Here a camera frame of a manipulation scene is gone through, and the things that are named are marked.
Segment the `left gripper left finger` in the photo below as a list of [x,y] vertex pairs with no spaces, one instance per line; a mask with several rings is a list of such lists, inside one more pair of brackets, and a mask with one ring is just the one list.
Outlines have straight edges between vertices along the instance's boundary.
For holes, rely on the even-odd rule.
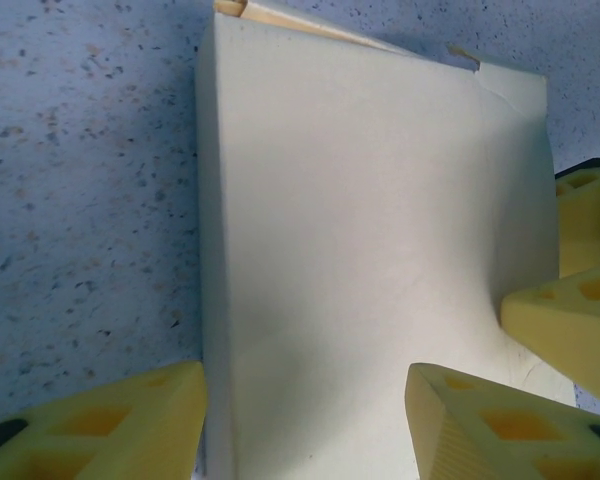
[[189,479],[206,413],[198,361],[183,361],[0,421],[0,479]]

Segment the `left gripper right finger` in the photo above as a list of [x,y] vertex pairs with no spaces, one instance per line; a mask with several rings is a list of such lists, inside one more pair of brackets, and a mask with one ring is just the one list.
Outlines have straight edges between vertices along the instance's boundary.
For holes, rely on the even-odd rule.
[[600,479],[600,416],[430,363],[405,410],[423,479]]

